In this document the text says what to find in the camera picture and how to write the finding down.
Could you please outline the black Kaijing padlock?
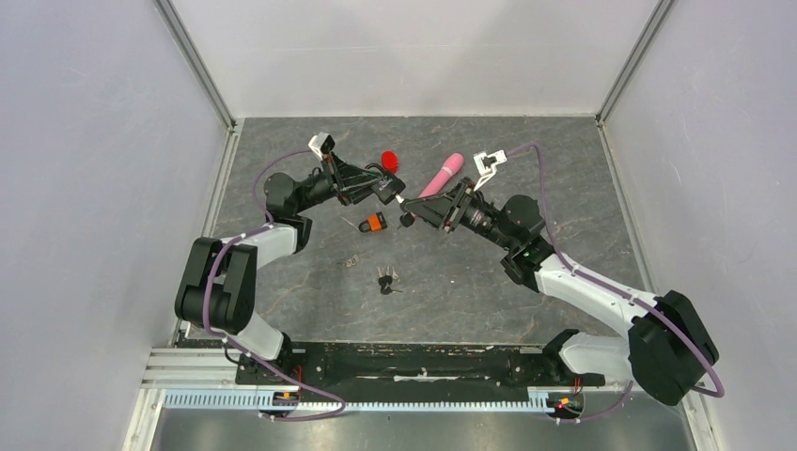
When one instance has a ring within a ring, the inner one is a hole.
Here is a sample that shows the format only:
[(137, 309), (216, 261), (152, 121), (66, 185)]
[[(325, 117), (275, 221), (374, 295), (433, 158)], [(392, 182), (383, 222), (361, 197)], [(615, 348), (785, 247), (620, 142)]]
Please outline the black Kaijing padlock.
[(410, 212), (404, 212), (399, 218), (402, 227), (411, 227), (415, 222), (415, 215)]

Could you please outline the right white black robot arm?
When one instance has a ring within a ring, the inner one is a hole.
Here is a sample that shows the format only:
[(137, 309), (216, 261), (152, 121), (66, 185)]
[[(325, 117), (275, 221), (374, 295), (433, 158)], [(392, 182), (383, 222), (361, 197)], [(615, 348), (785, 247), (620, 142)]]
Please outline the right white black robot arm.
[(725, 395), (714, 368), (718, 349), (692, 301), (676, 290), (664, 295), (636, 290), (576, 263), (554, 239), (543, 237), (545, 210), (536, 199), (516, 194), (497, 208), (464, 178), (448, 192), (398, 204), (406, 226), (419, 219), (444, 232), (463, 227), (499, 246), (513, 283), (564, 301), (615, 332), (558, 335), (542, 359), (550, 381), (601, 375), (632, 382), (668, 406), (691, 392)]

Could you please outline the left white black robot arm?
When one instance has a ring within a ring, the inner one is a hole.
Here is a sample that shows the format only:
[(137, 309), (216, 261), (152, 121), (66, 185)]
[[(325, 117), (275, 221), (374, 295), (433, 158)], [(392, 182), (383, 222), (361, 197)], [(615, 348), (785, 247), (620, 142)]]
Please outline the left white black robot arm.
[(405, 188), (375, 163), (346, 163), (331, 150), (318, 150), (315, 156), (319, 165), (305, 179), (281, 172), (258, 175), (255, 184), (264, 189), (263, 225), (225, 239), (193, 242), (174, 303), (178, 319), (260, 357), (259, 372), (273, 383), (292, 377), (295, 360), (285, 351), (287, 335), (255, 311), (258, 271), (305, 249), (312, 222), (304, 211), (331, 199), (355, 205), (371, 195), (387, 205)]

